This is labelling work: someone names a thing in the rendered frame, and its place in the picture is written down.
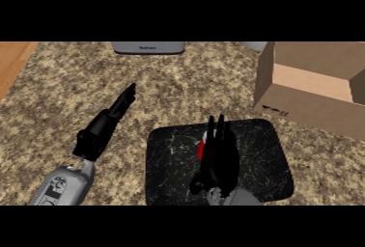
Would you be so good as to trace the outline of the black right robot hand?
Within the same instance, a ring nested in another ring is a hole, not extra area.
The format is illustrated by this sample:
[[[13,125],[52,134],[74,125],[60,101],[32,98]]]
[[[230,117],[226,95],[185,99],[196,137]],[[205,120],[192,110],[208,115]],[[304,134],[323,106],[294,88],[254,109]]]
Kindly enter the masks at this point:
[[[189,193],[198,195],[213,188],[221,190],[221,197],[229,196],[236,187],[239,177],[239,153],[235,134],[229,129],[229,123],[223,120],[214,122],[208,119],[207,139],[201,150],[199,169],[189,183]]]

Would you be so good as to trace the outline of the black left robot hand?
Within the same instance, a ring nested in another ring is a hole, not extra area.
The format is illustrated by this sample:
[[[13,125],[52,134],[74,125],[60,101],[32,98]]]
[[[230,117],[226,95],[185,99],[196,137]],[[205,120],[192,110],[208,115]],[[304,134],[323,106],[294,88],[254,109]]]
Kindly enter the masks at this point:
[[[136,84],[131,84],[115,99],[111,107],[102,109],[87,127],[77,133],[77,144],[72,154],[96,161],[106,148],[117,124],[136,100]]]

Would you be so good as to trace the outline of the red can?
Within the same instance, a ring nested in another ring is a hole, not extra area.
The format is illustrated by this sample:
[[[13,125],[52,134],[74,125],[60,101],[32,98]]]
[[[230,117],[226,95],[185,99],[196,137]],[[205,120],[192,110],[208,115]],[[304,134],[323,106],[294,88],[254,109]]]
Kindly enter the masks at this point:
[[[216,133],[217,133],[217,129],[214,128],[213,130],[213,137],[208,137],[208,130],[204,131],[199,142],[198,142],[198,148],[196,148],[196,158],[199,161],[202,161],[202,156],[204,156],[204,150],[208,144],[211,144],[214,142],[214,138],[216,138]]]

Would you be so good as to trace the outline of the black scratched tray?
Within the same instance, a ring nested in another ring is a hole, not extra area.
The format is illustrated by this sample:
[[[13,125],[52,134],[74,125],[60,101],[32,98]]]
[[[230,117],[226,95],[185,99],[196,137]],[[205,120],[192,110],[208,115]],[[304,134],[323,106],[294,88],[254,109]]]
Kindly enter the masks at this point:
[[[230,121],[239,155],[238,185],[264,202],[294,194],[294,179],[275,127],[264,119]],[[199,168],[198,148],[204,123],[165,126],[148,136],[145,152],[145,202],[151,206],[202,206],[202,193],[189,193]]]

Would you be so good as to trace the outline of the open cardboard box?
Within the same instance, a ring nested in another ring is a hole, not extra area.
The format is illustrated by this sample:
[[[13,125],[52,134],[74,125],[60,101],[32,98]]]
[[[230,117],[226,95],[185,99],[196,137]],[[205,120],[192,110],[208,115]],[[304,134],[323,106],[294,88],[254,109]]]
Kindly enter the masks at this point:
[[[365,41],[272,41],[254,110],[365,141]]]

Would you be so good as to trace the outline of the grey appliance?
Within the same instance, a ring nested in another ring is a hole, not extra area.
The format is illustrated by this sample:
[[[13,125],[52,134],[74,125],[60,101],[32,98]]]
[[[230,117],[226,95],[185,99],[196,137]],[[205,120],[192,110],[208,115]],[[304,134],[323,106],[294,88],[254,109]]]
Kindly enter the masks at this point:
[[[185,50],[182,41],[114,41],[112,49],[118,54],[180,54]]]

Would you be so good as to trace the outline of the pale grey object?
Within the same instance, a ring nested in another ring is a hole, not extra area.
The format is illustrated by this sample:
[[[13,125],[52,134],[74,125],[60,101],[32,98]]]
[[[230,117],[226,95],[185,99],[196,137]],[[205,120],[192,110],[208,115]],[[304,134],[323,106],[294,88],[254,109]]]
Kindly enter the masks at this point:
[[[247,45],[248,48],[251,48],[255,51],[263,51],[266,47],[264,41],[244,41],[244,44]]]

